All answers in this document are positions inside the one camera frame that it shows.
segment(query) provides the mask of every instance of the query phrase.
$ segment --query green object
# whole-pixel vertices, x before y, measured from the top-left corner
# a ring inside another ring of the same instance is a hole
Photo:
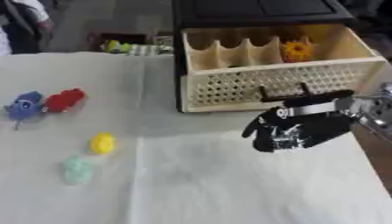
[[[70,157],[64,162],[65,181],[69,185],[85,184],[91,180],[94,167],[82,157]]]

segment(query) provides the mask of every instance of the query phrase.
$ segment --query toy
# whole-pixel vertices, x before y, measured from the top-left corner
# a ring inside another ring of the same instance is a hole
[[[308,61],[313,53],[312,43],[304,38],[302,41],[289,41],[282,44],[284,62],[295,63]]]
[[[70,157],[64,161],[65,181],[69,185],[85,184],[91,180],[94,167],[82,157]]]
[[[78,88],[65,90],[61,94],[51,95],[46,99],[43,112],[61,113],[74,106],[85,97],[85,93]]]
[[[15,130],[18,129],[19,124],[28,118],[35,116],[41,111],[42,105],[40,103],[42,94],[37,91],[21,94],[9,106],[4,106],[11,120],[17,121]]]
[[[115,148],[115,138],[109,133],[96,134],[90,140],[90,150],[95,154],[108,154]]]

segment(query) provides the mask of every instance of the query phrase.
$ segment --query yellow ball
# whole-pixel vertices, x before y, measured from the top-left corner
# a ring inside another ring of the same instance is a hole
[[[115,138],[109,133],[98,133],[90,140],[90,150],[95,154],[108,154],[115,148]]]

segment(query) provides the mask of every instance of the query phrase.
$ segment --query red stuffed toy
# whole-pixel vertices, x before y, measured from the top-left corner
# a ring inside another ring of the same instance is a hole
[[[85,97],[85,93],[78,88],[65,90],[61,94],[51,95],[44,103],[44,111],[51,113],[61,113],[67,108],[71,108]]]

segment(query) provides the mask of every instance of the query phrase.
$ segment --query blue toy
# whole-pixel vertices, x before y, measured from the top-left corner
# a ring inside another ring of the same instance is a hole
[[[42,97],[42,94],[33,91],[27,94],[21,94],[11,105],[4,106],[4,109],[8,113],[8,117],[11,120],[17,121],[15,130],[19,128],[19,125],[23,120],[40,113],[42,109]]]

